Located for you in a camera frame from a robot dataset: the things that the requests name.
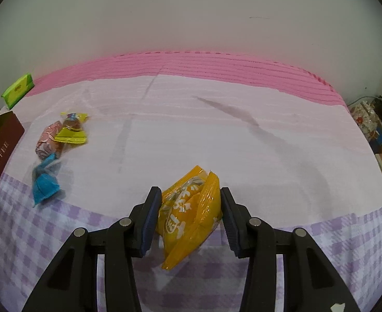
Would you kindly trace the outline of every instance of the screw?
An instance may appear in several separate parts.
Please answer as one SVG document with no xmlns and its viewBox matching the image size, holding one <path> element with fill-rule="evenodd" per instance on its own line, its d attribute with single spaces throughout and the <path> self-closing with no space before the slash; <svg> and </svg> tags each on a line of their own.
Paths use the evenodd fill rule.
<svg viewBox="0 0 382 312">
<path fill-rule="evenodd" d="M 83 234 L 84 234 L 85 230 L 81 227 L 79 227 L 78 229 L 75 229 L 74 230 L 74 235 L 76 237 L 81 237 Z"/>
<path fill-rule="evenodd" d="M 121 220 L 119 220 L 119 224 L 121 226 L 128 226 L 132 223 L 132 220 L 130 218 L 122 218 Z"/>
<path fill-rule="evenodd" d="M 295 230 L 295 234 L 300 237 L 305 237 L 307 235 L 307 231 L 304 229 L 298 228 Z"/>
<path fill-rule="evenodd" d="M 249 224 L 252 226 L 259 226 L 262 223 L 262 221 L 257 217 L 252 217 L 249 219 Z"/>
</svg>

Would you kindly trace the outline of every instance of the wrapped candy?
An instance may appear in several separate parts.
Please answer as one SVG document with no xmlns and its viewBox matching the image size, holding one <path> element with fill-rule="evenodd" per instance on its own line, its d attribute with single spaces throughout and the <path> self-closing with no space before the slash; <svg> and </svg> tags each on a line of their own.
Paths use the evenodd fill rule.
<svg viewBox="0 0 382 312">
<path fill-rule="evenodd" d="M 170 198 L 175 193 L 178 194 L 170 205 L 163 227 L 165 261 L 162 268 L 166 270 L 175 267 L 198 248 L 217 227 L 222 217 L 219 178 L 213 172 L 205 177 L 206 173 L 198 166 L 188 174 L 196 172 L 203 178 L 190 178 L 180 187 L 179 194 L 179 189 L 176 189 L 168 196 Z"/>
<path fill-rule="evenodd" d="M 35 152 L 40 159 L 45 159 L 52 153 L 55 153 L 59 158 L 63 151 L 63 144 L 54 140 L 55 136 L 61 131 L 63 125 L 60 121 L 56 121 L 50 126 L 46 127 L 39 138 Z"/>
<path fill-rule="evenodd" d="M 162 193 L 162 205 L 159 209 L 158 233 L 163 236 L 163 229 L 167 220 L 169 211 L 177 198 L 182 194 L 183 188 L 189 185 L 202 185 L 207 179 L 207 173 L 198 165 L 192 168 L 184 177 L 176 181 L 169 189 Z"/>
<path fill-rule="evenodd" d="M 55 136 L 56 142 L 83 144 L 87 142 L 87 134 L 82 128 L 82 124 L 87 119 L 86 113 L 61 113 L 64 117 L 63 128 Z"/>
<path fill-rule="evenodd" d="M 49 155 L 40 165 L 35 167 L 32 172 L 34 205 L 55 195 L 60 190 L 57 178 L 49 170 L 55 158 L 55 153 Z"/>
</svg>

